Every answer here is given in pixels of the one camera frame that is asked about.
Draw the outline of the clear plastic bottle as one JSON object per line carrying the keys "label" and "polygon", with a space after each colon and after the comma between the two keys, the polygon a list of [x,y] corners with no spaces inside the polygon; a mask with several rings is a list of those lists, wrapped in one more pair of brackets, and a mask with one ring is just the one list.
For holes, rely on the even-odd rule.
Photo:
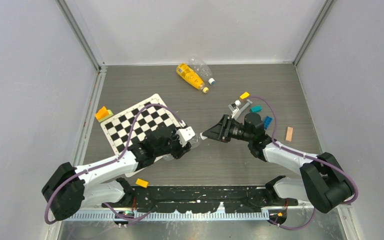
{"label": "clear plastic bottle", "polygon": [[[205,141],[207,137],[203,136],[202,133],[197,133],[190,141],[189,143],[191,144],[190,149],[194,149],[198,147],[203,141]],[[171,161],[175,159],[171,154],[166,154],[162,156],[162,159],[166,161]]]}

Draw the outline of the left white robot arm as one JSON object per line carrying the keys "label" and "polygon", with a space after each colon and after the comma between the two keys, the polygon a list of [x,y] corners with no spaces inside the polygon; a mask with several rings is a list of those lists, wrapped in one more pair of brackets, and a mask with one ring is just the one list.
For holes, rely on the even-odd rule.
{"label": "left white robot arm", "polygon": [[51,225],[82,208],[103,203],[128,207],[134,199],[131,186],[114,178],[144,169],[158,158],[181,158],[190,151],[195,135],[190,126],[158,127],[119,155],[86,165],[62,163],[41,190],[46,200],[45,222]]}

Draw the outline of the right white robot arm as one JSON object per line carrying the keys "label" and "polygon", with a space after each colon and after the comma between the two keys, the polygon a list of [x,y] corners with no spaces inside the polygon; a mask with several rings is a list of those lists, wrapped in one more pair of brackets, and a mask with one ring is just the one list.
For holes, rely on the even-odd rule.
{"label": "right white robot arm", "polygon": [[281,177],[271,183],[272,187],[265,192],[271,205],[279,205],[284,199],[291,198],[310,202],[319,212],[328,213],[340,204],[351,203],[358,196],[356,184],[332,154],[310,154],[285,146],[266,134],[264,122],[257,113],[246,114],[243,123],[225,114],[201,136],[223,143],[231,139],[245,141],[255,158],[299,175],[299,179]]}

